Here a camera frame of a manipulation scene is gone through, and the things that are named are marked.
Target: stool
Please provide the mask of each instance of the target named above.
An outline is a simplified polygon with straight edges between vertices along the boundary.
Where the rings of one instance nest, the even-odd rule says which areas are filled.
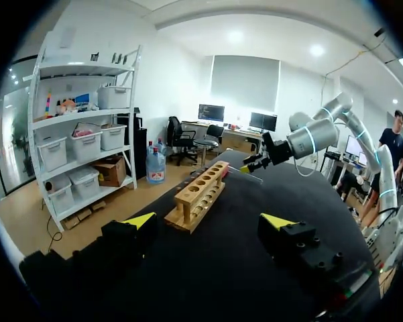
[[[198,148],[203,149],[203,156],[201,157],[201,168],[205,165],[206,163],[206,152],[207,149],[211,148],[217,148],[219,144],[215,141],[212,140],[205,140],[205,139],[199,139],[199,140],[194,140],[194,145]]]

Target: white robotic arm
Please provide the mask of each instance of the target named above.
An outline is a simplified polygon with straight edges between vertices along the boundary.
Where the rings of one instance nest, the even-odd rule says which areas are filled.
[[[274,142],[270,133],[265,133],[263,146],[267,157],[255,164],[248,163],[261,158],[261,154],[245,159],[243,162],[248,165],[242,171],[253,172],[256,168],[265,168],[270,162],[277,165],[290,157],[300,159],[325,149],[337,141],[338,132],[334,122],[337,119],[342,120],[359,142],[371,171],[375,174],[380,172],[380,223],[385,218],[388,222],[387,225],[381,224],[382,227],[374,229],[366,241],[376,266],[381,269],[387,264],[387,269],[402,253],[403,207],[398,216],[392,218],[391,214],[398,206],[392,156],[386,145],[378,149],[374,147],[366,127],[351,111],[352,104],[352,98],[341,93],[312,117],[301,112],[294,114],[289,119],[292,132],[287,135],[286,141]]]

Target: white shelving unit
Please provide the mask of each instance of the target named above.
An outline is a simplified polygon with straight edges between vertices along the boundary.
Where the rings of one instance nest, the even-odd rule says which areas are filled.
[[[28,139],[30,143],[30,153],[32,156],[32,162],[34,167],[34,172],[36,174],[36,179],[38,182],[38,186],[40,191],[42,192],[43,199],[45,200],[45,204],[55,221],[55,224],[59,228],[60,231],[63,231],[63,226],[61,225],[61,221],[73,213],[81,210],[82,208],[94,203],[95,201],[107,196],[108,194],[120,189],[129,184],[133,184],[134,189],[137,188],[137,182],[130,175],[127,174],[125,180],[123,181],[120,187],[107,187],[101,186],[100,193],[89,198],[89,199],[81,199],[81,197],[77,194],[77,192],[72,189],[72,194],[74,197],[74,206],[69,208],[68,210],[57,213],[55,212],[54,206],[48,196],[48,192],[45,189],[44,183],[46,180],[49,180],[59,174],[68,172],[72,169],[78,168],[79,166],[83,166],[84,164],[91,163],[95,160],[105,158],[107,156],[111,156],[114,154],[122,153],[125,158],[125,162],[128,167],[131,169],[131,174],[135,176],[135,162],[134,162],[134,149],[131,147],[134,146],[133,141],[133,120],[134,120],[134,94],[135,94],[135,84],[137,79],[137,72],[139,68],[139,61],[141,57],[141,46],[134,52],[128,54],[128,57],[131,55],[135,56],[133,64],[131,66],[123,66],[122,64],[104,64],[100,62],[63,62],[63,61],[45,61],[45,53],[46,53],[46,43],[48,37],[44,40],[42,47],[40,48],[40,52],[38,55],[38,59],[36,61],[36,65],[34,66],[33,78],[30,85],[30,96],[28,103]],[[39,96],[39,87],[41,86],[42,81],[47,81],[52,78],[62,78],[68,79],[66,77],[113,77],[114,85],[117,84],[117,77],[126,73],[125,79],[123,80],[122,86],[128,81],[131,83],[131,95],[129,99],[129,108],[128,109],[102,109],[99,111],[86,111],[81,113],[74,113],[68,115],[62,115],[58,117],[53,117],[49,119],[45,119],[42,121],[33,122],[36,117],[34,114],[34,109],[38,109],[38,100],[44,99],[45,97]],[[53,102],[50,102],[50,106],[53,109]],[[57,127],[65,127],[66,122],[77,122],[81,119],[86,119],[88,117],[106,117],[110,115],[111,121],[114,120],[114,115],[116,114],[128,114],[128,134],[129,134],[129,145],[123,146],[122,148],[110,150],[110,151],[101,151],[98,158],[94,160],[89,160],[86,162],[79,162],[76,160],[76,157],[71,153],[67,153],[67,163],[53,171],[47,172],[43,164],[40,163],[38,148],[35,142],[35,135],[37,131],[48,131],[48,127],[55,129]],[[129,150],[130,160],[128,160],[125,155],[125,151]]]

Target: black table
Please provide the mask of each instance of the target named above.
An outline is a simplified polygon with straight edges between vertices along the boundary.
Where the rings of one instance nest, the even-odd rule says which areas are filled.
[[[216,160],[239,168],[246,156],[227,151]],[[257,238],[263,212],[305,220],[330,248],[372,263],[347,207],[320,173],[303,178],[293,165],[280,164],[254,174],[263,182],[231,168],[224,191],[192,235],[164,223],[174,207],[176,189],[141,210],[137,215],[158,214],[158,238],[141,266],[111,289],[97,308],[135,321],[308,321],[314,298],[287,269],[275,265]],[[371,303],[380,299],[378,282],[374,284]]]

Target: plastic storage box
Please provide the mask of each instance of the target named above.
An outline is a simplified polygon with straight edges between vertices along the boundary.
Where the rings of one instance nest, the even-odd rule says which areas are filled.
[[[50,179],[49,182],[51,182],[52,188],[54,189],[54,192],[49,194],[49,198],[54,205],[56,214],[59,215],[73,207],[74,199],[70,179],[65,174],[60,174]]]
[[[101,153],[101,133],[102,132],[88,134],[87,136],[80,136],[79,138],[71,137],[73,141],[73,151],[79,162],[86,162],[99,157]]]
[[[46,171],[52,171],[67,163],[66,139],[49,138],[38,145]]]
[[[105,151],[123,147],[123,138],[126,125],[113,125],[108,129],[101,129],[101,148]]]
[[[100,109],[129,109],[129,97],[131,95],[129,87],[100,87],[97,92]]]
[[[99,172],[94,168],[84,166],[73,170],[68,176],[82,199],[89,199],[100,193]]]

